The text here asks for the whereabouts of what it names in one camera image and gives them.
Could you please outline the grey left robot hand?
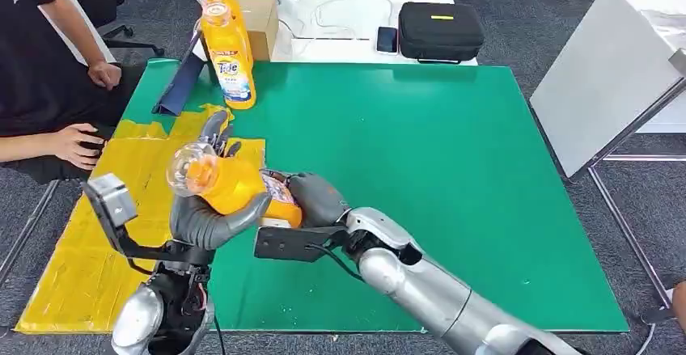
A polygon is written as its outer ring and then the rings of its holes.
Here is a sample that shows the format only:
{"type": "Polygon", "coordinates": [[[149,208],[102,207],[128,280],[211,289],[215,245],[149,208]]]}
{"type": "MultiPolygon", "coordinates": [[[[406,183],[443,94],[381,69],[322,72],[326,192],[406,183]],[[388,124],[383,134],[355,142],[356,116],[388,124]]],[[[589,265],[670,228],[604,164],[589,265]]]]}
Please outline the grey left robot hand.
{"type": "Polygon", "coordinates": [[[175,194],[170,230],[175,239],[211,251],[263,217],[271,195],[257,167],[222,157],[231,129],[228,113],[214,113],[194,142],[176,150],[166,170],[175,194]]]}

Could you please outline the person's right hand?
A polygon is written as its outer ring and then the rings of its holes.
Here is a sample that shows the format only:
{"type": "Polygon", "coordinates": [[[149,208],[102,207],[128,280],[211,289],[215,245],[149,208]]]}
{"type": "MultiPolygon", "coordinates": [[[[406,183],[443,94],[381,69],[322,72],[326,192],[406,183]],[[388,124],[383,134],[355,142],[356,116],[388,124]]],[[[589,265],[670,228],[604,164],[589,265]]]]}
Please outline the person's right hand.
{"type": "Polygon", "coordinates": [[[79,169],[92,171],[105,143],[97,133],[98,129],[88,123],[72,124],[49,133],[49,153],[79,169]]]}

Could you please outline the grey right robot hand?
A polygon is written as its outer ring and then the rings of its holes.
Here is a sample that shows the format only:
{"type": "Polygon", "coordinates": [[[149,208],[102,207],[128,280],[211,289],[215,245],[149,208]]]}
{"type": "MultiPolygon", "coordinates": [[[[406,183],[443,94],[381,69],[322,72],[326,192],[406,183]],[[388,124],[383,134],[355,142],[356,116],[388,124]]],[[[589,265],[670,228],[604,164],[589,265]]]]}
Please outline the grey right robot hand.
{"type": "Polygon", "coordinates": [[[333,226],[351,210],[342,194],[316,173],[289,173],[272,169],[263,169],[262,172],[281,181],[289,189],[294,201],[302,210],[301,227],[333,226]]]}

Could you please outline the person's left hand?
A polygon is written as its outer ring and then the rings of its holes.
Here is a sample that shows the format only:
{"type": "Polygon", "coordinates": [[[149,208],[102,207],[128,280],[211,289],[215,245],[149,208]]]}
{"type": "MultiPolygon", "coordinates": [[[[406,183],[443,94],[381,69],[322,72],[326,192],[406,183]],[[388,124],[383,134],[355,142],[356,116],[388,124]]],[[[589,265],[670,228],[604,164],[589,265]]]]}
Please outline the person's left hand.
{"type": "Polygon", "coordinates": [[[118,86],[121,81],[122,69],[106,61],[89,64],[87,72],[94,84],[108,91],[118,86]]]}

